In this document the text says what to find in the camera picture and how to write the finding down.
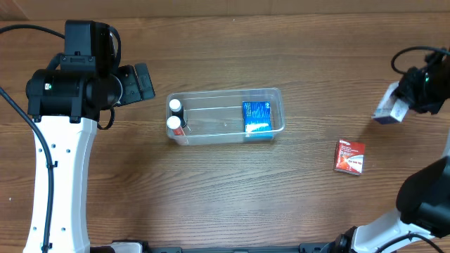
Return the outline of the white box blue trim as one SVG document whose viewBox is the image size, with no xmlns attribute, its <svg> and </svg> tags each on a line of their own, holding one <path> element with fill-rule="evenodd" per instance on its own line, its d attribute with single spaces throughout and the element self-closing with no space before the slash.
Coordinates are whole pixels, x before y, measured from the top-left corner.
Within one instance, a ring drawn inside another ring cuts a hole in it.
<svg viewBox="0 0 450 253">
<path fill-rule="evenodd" d="M 409 111 L 409 105 L 398 98 L 394 92 L 399 82 L 391 83 L 379 102 L 372 119 L 380 124 L 401 123 Z"/>
</svg>

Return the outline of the orange bottle white cap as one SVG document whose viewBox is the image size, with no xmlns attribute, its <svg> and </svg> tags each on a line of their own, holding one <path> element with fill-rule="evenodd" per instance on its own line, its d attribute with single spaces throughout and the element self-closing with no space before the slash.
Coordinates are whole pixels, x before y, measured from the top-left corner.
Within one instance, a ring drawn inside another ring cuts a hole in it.
<svg viewBox="0 0 450 253">
<path fill-rule="evenodd" d="M 185 132 L 181 125 L 181 120 L 177 116 L 171 116 L 167 119 L 167 127 L 173 132 L 175 136 L 184 136 Z"/>
</svg>

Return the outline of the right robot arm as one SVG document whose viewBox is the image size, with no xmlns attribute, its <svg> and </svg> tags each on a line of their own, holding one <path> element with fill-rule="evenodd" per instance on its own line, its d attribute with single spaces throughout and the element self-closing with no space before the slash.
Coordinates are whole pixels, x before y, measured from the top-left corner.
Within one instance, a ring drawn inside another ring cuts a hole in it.
<svg viewBox="0 0 450 253">
<path fill-rule="evenodd" d="M 427 51 L 423 67 L 410 67 L 390 84 L 372 115 L 380 124 L 402 122 L 407 112 L 437 114 L 449 99 L 449 50 L 414 46 L 396 53 Z M 396 252 L 422 240 L 441 251 L 432 240 L 449 234 L 449 151 L 409 176 L 402 184 L 396 207 L 365 226 L 352 227 L 322 252 Z"/>
</svg>

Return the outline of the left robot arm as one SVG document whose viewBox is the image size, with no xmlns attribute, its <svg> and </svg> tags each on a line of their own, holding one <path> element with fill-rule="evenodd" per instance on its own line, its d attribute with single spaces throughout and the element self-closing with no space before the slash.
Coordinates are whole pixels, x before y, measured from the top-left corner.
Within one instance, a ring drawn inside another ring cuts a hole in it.
<svg viewBox="0 0 450 253">
<path fill-rule="evenodd" d="M 145 64 L 121 65 L 117 30 L 69 20 L 65 48 L 26 86 L 37 127 L 32 221 L 26 252 L 88 252 L 86 194 L 102 111 L 154 97 Z"/>
</svg>

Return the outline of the black bottle white cap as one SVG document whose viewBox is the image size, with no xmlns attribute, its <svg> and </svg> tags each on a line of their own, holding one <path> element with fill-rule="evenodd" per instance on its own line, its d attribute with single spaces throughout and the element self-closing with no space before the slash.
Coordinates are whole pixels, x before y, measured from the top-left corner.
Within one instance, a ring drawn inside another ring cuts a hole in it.
<svg viewBox="0 0 450 253">
<path fill-rule="evenodd" d="M 181 121 L 181 126 L 185 127 L 187 125 L 186 113 L 181 101 L 178 99 L 171 99 L 169 102 L 169 109 L 172 116 L 176 116 Z"/>
</svg>

